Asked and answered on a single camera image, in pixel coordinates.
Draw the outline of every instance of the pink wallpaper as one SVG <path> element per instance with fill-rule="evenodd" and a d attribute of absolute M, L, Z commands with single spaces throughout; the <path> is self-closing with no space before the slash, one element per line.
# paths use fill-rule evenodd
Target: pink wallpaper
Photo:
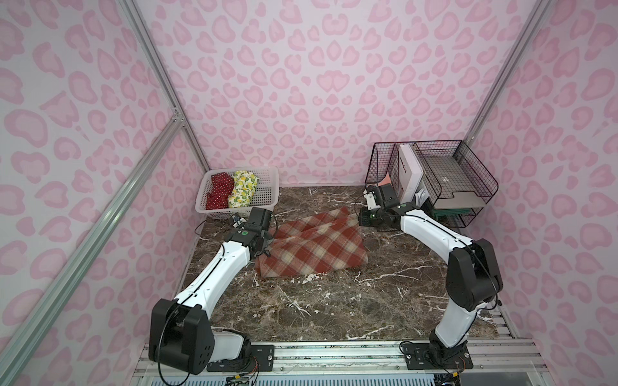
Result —
<path fill-rule="evenodd" d="M 617 19 L 615 1 L 559 1 L 474 145 L 501 186 L 472 234 L 562 386 L 618 378 Z"/>
<path fill-rule="evenodd" d="M 0 4 L 0 351 L 170 118 L 113 0 Z"/>
<path fill-rule="evenodd" d="M 360 183 L 376 141 L 463 138 L 533 1 L 139 0 L 212 168 Z"/>
<path fill-rule="evenodd" d="M 128 383 L 150 311 L 176 294 L 195 246 L 202 176 L 178 134 L 16 386 Z"/>

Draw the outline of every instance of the white plastic basket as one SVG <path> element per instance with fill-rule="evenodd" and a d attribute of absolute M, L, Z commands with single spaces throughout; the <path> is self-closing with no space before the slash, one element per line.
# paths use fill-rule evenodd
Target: white plastic basket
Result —
<path fill-rule="evenodd" d="M 211 177 L 218 173 L 227 173 L 229 175 L 234 174 L 236 170 L 246 170 L 255 174 L 260 181 L 255 189 L 253 198 L 251 199 L 251 205 L 245 208 L 225 208 L 225 209 L 210 209 L 206 210 L 206 199 L 208 193 L 213 189 L 213 183 Z M 200 191 L 195 198 L 195 210 L 199 213 L 205 213 L 209 217 L 217 220 L 225 220 L 230 218 L 231 215 L 238 213 L 242 217 L 246 217 L 251 212 L 251 208 L 257 206 L 258 208 L 274 210 L 274 206 L 279 201 L 279 169 L 276 166 L 263 166 L 263 167 L 235 167 L 233 169 L 216 169 L 211 170 L 204 175 L 204 178 L 200 184 Z"/>

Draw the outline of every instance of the plaid blanket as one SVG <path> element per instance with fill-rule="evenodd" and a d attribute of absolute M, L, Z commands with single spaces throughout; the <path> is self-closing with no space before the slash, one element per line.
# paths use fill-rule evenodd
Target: plaid blanket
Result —
<path fill-rule="evenodd" d="M 345 207 L 282 224 L 270 251 L 271 257 L 262 255 L 255 264 L 262 277 L 316 274 L 368 262 L 356 215 Z"/>

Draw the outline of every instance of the metal extrusion bar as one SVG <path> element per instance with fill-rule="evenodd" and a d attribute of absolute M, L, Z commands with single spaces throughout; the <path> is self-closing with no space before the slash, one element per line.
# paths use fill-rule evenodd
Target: metal extrusion bar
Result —
<path fill-rule="evenodd" d="M 205 172 L 210 170 L 208 167 L 208 162 L 206 161 L 206 156 L 201 150 L 201 146 L 195 136 L 195 132 L 186 119 L 186 114 L 182 109 L 180 99 L 176 95 L 176 91 L 174 90 L 174 86 L 172 85 L 171 79 L 167 74 L 165 66 L 163 66 L 163 62 L 159 57 L 156 46 L 150 36 L 150 33 L 148 32 L 148 27 L 146 26 L 146 22 L 144 21 L 139 7 L 134 0 L 117 1 L 120 3 L 122 10 L 127 16 L 127 20 L 133 28 L 133 32 L 142 47 L 143 52 L 146 54 L 146 58 L 154 71 L 154 75 L 159 80 L 159 84 L 161 84 L 161 88 L 165 92 L 169 105 L 172 107 L 174 112 L 178 114 L 178 118 L 183 121 L 182 129 L 187 133 L 189 143 L 191 144 L 195 156 L 200 161 L 202 169 L 204 169 Z"/>
<path fill-rule="evenodd" d="M 166 379 L 166 382 L 176 385 L 183 381 Z M 344 376 L 272 376 L 269 373 L 260 373 L 252 382 L 255 386 L 436 386 L 433 374 L 357 374 Z M 223 376 L 193 376 L 186 386 L 224 386 L 226 379 Z M 166 386 L 161 379 L 153 379 L 148 386 Z"/>
<path fill-rule="evenodd" d="M 400 341 L 347 342 L 262 342 L 275 346 L 272 376 L 358 375 L 358 374 L 427 374 L 436 371 L 409 371 L 399 351 Z M 468 341 L 475 364 L 468 372 L 546 372 L 548 369 L 530 339 L 489 339 Z M 185 372 L 161 366 L 165 377 L 186 376 Z M 220 376 L 221 373 L 202 373 Z M 154 363 L 142 352 L 134 377 L 158 377 Z"/>
<path fill-rule="evenodd" d="M 179 119 L 172 119 L 168 122 L 67 264 L 47 288 L 41 300 L 30 312 L 28 319 L 15 332 L 0 356 L 0 386 L 10 386 L 17 380 L 90 266 L 108 242 L 122 216 L 131 207 L 133 200 L 150 178 L 168 146 L 181 132 L 179 130 L 181 124 Z"/>
<path fill-rule="evenodd" d="M 523 25 L 522 31 L 515 40 L 509 55 L 505 59 L 504 65 L 496 76 L 496 80 L 491 85 L 491 89 L 489 90 L 487 97 L 483 101 L 481 108 L 478 110 L 474 121 L 472 121 L 470 129 L 464 139 L 466 144 L 471 145 L 474 142 L 476 135 L 483 127 L 487 116 L 496 104 L 502 90 L 509 81 L 510 76 L 515 72 L 526 48 L 534 40 L 536 33 L 541 28 L 545 18 L 549 15 L 549 11 L 552 9 L 555 2 L 556 0 L 537 0 L 536 4 L 532 8 L 532 12 Z"/>

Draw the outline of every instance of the mounting plate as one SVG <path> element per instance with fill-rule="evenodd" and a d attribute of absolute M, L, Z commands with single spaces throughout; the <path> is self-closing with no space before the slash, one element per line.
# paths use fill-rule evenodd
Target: mounting plate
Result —
<path fill-rule="evenodd" d="M 252 345 L 251 356 L 255 357 L 260 364 L 260 372 L 273 371 L 274 346 L 273 345 Z M 208 372 L 245 372 L 253 370 L 254 360 L 239 369 L 239 363 L 245 363 L 246 359 L 223 359 L 222 361 L 210 362 L 206 366 Z"/>
<path fill-rule="evenodd" d="M 401 346 L 401 350 L 405 354 L 405 364 L 408 370 L 439 370 L 436 366 L 429 363 L 423 355 L 429 348 L 429 343 L 406 343 Z M 468 348 L 464 345 L 457 354 L 453 355 L 444 366 L 448 370 L 463 370 L 474 367 L 472 358 L 468 352 Z"/>

